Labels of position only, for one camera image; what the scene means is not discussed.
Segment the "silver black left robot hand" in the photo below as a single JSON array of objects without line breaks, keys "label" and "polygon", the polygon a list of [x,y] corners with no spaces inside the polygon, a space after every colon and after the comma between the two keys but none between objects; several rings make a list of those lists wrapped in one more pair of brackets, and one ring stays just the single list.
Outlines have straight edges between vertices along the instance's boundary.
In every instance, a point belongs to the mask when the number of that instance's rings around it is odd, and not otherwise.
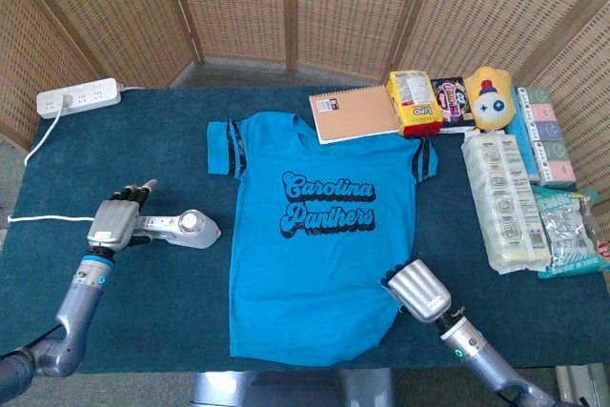
[{"label": "silver black left robot hand", "polygon": [[135,226],[156,184],[157,180],[152,179],[141,186],[125,186],[100,204],[87,236],[90,254],[113,260],[113,256],[125,248],[152,241]]}]

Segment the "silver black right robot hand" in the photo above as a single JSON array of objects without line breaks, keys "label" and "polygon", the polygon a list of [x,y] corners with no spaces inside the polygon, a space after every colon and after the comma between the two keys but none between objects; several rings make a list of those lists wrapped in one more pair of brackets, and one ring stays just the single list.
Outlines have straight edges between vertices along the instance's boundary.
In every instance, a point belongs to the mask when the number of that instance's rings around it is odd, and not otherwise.
[{"label": "silver black right robot hand", "polygon": [[452,305],[447,288],[421,259],[397,265],[381,279],[381,285],[421,323],[437,321]]}]

